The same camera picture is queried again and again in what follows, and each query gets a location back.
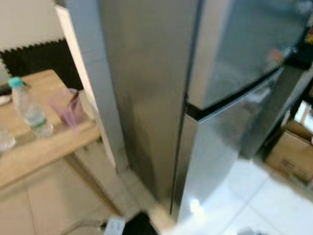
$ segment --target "refrigerator door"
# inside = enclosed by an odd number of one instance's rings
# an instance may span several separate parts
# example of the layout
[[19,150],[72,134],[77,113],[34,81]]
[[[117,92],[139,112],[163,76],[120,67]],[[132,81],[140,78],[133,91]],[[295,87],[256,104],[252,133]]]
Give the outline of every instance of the refrigerator door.
[[174,183],[174,218],[188,218],[192,200],[205,203],[225,179],[238,157],[244,132],[260,112],[280,73],[200,121],[185,115]]
[[205,109],[281,64],[302,35],[310,0],[206,0],[189,103]]

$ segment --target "wooden tabletop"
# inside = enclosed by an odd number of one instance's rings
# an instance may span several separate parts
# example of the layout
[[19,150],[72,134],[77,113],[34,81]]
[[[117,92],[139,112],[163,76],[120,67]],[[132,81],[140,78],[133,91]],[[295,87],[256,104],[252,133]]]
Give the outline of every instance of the wooden tabletop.
[[54,126],[50,138],[37,139],[31,133],[12,103],[0,107],[0,125],[6,127],[16,138],[17,144],[0,156],[0,188],[43,168],[69,153],[95,141],[100,132],[90,119],[72,130],[62,124],[47,103],[48,98],[66,88],[53,70],[47,70],[22,78],[31,86],[30,93],[39,101],[47,119]]

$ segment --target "stainless steel refrigerator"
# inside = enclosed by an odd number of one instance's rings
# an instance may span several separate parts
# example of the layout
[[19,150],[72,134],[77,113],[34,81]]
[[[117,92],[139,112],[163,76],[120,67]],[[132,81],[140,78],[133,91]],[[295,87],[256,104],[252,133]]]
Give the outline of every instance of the stainless steel refrigerator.
[[130,166],[169,213],[186,219],[190,203],[203,203],[236,161],[312,2],[98,4]]

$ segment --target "white tiled floor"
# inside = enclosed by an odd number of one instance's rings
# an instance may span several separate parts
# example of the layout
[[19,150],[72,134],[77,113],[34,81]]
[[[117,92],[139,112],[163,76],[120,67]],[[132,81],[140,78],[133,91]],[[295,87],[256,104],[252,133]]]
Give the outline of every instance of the white tiled floor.
[[[268,235],[313,234],[313,197],[261,161],[238,160],[202,205],[203,213],[175,224],[134,173],[116,174],[99,146],[92,143],[76,154],[127,219],[145,210],[162,235],[236,235],[246,228]],[[82,219],[101,220],[109,214],[62,161],[0,190],[0,234],[59,235]],[[81,228],[70,235],[100,233]]]

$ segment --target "plastic water bottle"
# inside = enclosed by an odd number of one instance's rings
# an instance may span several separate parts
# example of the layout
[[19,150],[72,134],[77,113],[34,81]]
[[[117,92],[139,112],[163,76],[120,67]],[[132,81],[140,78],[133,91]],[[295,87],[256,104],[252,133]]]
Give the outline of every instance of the plastic water bottle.
[[53,126],[47,121],[45,112],[28,93],[28,87],[20,77],[9,79],[12,88],[12,97],[16,111],[22,116],[33,133],[38,138],[49,137],[53,133]]
[[7,129],[0,126],[0,153],[12,148],[15,143],[14,136]]

